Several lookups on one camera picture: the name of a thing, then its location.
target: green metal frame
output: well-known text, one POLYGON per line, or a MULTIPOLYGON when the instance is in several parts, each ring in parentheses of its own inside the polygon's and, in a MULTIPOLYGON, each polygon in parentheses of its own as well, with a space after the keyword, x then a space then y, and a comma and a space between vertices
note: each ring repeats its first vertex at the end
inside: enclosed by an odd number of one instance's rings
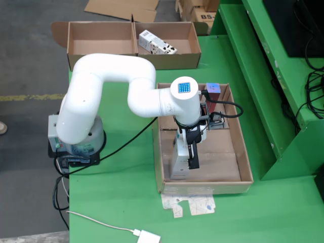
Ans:
MULTIPOLYGON (((306 101, 304 86, 311 70, 303 58, 286 55, 262 0, 243 0, 244 5, 236 3, 221 1, 213 31, 228 35, 275 154, 276 161, 263 179, 312 175, 323 163, 324 150, 320 146, 324 144, 324 120, 318 120, 311 111, 302 108, 298 116, 302 131, 295 136, 294 126, 284 117, 281 99, 271 85, 270 71, 249 17, 294 113, 306 101)), ((311 61, 315 65, 323 63, 319 58, 311 61)))

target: power connector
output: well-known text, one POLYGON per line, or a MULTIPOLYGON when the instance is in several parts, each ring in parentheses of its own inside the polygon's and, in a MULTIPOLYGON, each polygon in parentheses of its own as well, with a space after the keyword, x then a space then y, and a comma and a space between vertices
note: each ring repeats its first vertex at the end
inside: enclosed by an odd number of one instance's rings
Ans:
POLYGON ((145 230, 134 229, 133 235, 138 236, 137 243, 159 243, 161 236, 145 230))

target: white box with black print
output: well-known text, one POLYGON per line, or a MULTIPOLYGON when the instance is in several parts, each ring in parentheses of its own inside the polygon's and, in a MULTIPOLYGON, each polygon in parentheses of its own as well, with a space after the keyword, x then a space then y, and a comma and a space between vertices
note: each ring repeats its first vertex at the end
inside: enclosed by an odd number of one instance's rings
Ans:
POLYGON ((139 45, 151 54, 175 54, 177 52, 176 48, 148 30, 139 34, 139 45))

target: gray floor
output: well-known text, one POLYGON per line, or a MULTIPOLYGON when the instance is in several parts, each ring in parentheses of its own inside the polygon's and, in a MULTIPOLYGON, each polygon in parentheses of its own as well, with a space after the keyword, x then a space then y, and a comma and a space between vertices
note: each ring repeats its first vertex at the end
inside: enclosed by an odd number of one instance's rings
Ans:
MULTIPOLYGON (((57 173, 47 157, 48 115, 61 100, 3 96, 66 92, 66 50, 53 41, 51 22, 118 20, 84 12, 87 1, 0 1, 0 120, 9 127, 0 136, 0 238, 66 230, 52 206, 57 173)), ((179 21, 174 5, 160 0, 156 21, 179 21)))

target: green tabletop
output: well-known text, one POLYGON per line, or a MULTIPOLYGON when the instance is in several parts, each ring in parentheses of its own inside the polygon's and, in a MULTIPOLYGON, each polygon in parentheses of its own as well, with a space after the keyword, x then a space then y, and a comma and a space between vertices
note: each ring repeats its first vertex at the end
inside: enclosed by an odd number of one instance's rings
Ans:
MULTIPOLYGON (((166 242, 321 242, 324 204, 312 177, 260 181, 275 161, 252 97, 227 36, 199 37, 198 69, 160 70, 157 82, 191 76, 199 83, 230 83, 234 99, 245 112, 240 117, 255 183, 245 194, 215 195, 214 214, 174 219, 157 192, 152 131, 103 161, 70 176, 70 209, 119 227, 145 229, 166 242)), ((127 84, 104 84, 99 114, 107 133, 101 157, 136 135, 150 119, 127 106, 127 84)), ((131 233, 107 228, 70 215, 70 242, 137 242, 131 233)))

